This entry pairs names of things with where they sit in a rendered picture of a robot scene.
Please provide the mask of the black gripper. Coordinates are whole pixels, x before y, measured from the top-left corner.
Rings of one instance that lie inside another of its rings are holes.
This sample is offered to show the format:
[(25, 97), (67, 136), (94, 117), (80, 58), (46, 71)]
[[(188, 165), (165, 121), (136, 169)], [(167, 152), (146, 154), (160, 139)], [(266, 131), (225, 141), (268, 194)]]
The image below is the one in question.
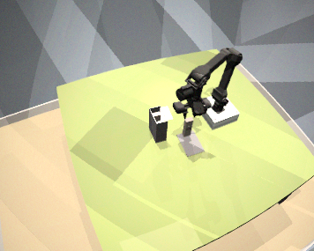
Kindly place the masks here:
[(173, 102), (172, 107), (175, 109), (177, 114), (183, 114), (184, 119), (186, 119), (187, 114), (189, 113), (188, 108), (190, 108), (190, 102), (194, 101), (194, 100), (196, 100), (196, 101), (202, 100), (202, 104), (204, 104), (208, 108), (211, 108), (212, 104), (208, 98), (202, 99), (201, 97), (198, 98), (195, 96), (188, 98), (187, 99), (188, 102), (186, 104), (183, 104), (182, 101)]

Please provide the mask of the grey open-top bin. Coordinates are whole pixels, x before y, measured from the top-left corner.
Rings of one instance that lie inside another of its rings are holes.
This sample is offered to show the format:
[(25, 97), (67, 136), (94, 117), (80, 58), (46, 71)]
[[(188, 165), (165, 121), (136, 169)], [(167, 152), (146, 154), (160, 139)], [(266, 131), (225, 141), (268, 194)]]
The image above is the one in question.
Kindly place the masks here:
[(152, 113), (161, 112), (161, 106), (149, 108), (149, 129), (152, 133), (154, 142), (167, 141), (168, 121), (157, 123)]

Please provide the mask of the pale pink box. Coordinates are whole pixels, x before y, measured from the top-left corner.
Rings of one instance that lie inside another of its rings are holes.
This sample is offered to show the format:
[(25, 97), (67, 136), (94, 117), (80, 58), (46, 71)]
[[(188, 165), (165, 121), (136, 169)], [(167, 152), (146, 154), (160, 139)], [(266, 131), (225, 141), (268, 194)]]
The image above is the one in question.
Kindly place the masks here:
[(183, 125), (183, 136), (184, 137), (191, 135), (192, 123), (193, 123), (193, 120), (191, 117), (184, 119), (184, 125)]

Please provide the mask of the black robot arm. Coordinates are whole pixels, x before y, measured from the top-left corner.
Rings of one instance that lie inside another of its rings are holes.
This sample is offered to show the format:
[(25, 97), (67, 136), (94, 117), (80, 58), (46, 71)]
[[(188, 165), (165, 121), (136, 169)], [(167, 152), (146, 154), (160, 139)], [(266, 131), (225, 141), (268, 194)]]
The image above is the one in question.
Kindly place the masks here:
[[(184, 80), (187, 85), (182, 86), (176, 90), (176, 97), (180, 101), (187, 100), (188, 98), (195, 96), (201, 97), (203, 86), (206, 85), (213, 71), (217, 70), (225, 61), (226, 67), (224, 73), (221, 76), (221, 81), (217, 88), (213, 88), (212, 97), (214, 104), (211, 108), (216, 114), (225, 110), (229, 100), (227, 100), (227, 88), (230, 79), (233, 75), (235, 67), (241, 63), (243, 59), (242, 54), (234, 48), (223, 48), (220, 53), (208, 61), (207, 64), (200, 65), (194, 68), (191, 74)], [(193, 78), (195, 81), (191, 80)], [(206, 114), (207, 106), (202, 104), (202, 100), (190, 102), (191, 113), (193, 116), (201, 116)]]

